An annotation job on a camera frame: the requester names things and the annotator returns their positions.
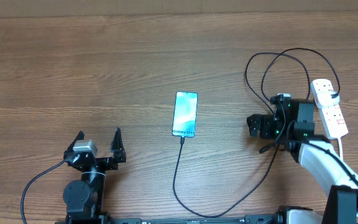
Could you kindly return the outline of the blue Samsung Galaxy smartphone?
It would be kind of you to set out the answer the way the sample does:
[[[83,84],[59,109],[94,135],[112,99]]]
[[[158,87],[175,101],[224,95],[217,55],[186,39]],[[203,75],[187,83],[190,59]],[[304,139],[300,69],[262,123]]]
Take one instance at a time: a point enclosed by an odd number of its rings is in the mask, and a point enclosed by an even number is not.
[[[198,94],[178,91],[173,112],[172,135],[193,138],[196,134]]]

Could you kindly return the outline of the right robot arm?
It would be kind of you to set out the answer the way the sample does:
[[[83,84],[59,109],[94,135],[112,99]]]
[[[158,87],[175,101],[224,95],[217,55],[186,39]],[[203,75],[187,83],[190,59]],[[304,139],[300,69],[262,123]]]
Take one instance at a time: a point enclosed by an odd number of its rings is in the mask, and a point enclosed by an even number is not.
[[[272,215],[270,223],[356,223],[358,219],[358,175],[335,152],[331,141],[314,133],[314,104],[279,94],[270,99],[275,106],[271,115],[247,117],[251,136],[269,139],[260,149],[283,146],[294,161],[307,170],[327,196],[324,213],[310,208],[283,206]]]

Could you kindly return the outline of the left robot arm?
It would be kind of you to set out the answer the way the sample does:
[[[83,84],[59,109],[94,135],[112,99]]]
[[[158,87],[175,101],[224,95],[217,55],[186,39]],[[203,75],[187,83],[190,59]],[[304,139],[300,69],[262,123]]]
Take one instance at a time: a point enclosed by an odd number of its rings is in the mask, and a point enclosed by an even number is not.
[[[65,223],[112,223],[112,217],[103,211],[106,172],[117,170],[126,161],[121,130],[116,129],[110,145],[111,157],[97,157],[97,147],[86,140],[80,131],[64,152],[68,166],[81,172],[81,178],[67,184],[63,200],[67,206]]]

